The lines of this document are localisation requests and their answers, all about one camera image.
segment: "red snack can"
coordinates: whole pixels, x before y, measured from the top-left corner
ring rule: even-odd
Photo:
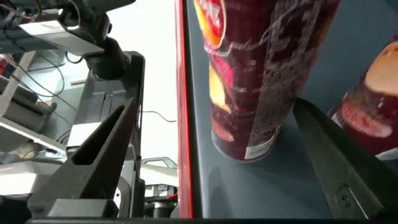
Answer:
[[[255,161],[272,147],[339,0],[194,0],[208,53],[212,139]]]
[[[329,114],[372,155],[398,159],[398,31]]]

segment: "gray table surface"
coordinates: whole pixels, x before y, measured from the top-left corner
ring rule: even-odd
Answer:
[[[199,212],[205,218],[330,218],[291,114],[275,148],[260,161],[240,164],[215,149],[210,136],[208,59],[193,1],[187,1],[187,21],[192,62],[188,81],[196,129],[193,168],[198,169],[193,184]],[[398,15],[384,1],[341,1],[301,97],[327,112],[358,81],[397,27]]]

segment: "screw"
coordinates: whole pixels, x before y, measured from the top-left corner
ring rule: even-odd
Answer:
[[[343,205],[346,207],[350,207],[351,206],[351,202],[349,201],[349,198],[347,196],[342,196],[341,197],[341,201],[343,202]]]

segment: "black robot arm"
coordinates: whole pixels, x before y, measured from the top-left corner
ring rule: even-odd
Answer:
[[[82,56],[103,80],[122,80],[129,60],[119,44],[108,37],[106,12],[135,0],[12,0],[1,1],[0,54],[63,49]]]

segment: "floor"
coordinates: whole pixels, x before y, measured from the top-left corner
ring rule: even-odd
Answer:
[[[138,51],[146,58],[143,110],[156,111],[168,120],[176,120],[174,0],[137,0],[134,4],[108,12],[108,16],[113,25],[109,36],[116,39],[123,50]],[[81,87],[71,86],[68,82],[85,78],[88,73],[84,61],[77,65],[67,62],[60,70],[66,80],[66,90]],[[50,91],[59,91],[61,78],[58,70],[34,72],[31,75]],[[23,81],[36,92],[49,94],[29,78],[24,77]],[[69,122],[73,122],[73,113],[61,114],[62,108],[68,108],[65,106],[57,108],[56,111],[67,117]],[[57,134],[52,134],[52,137],[56,138],[67,131],[68,126],[60,118],[54,119],[56,120],[50,120],[50,125],[56,129]],[[168,123],[155,113],[144,113],[141,140],[143,159],[166,156],[177,162],[176,122]]]

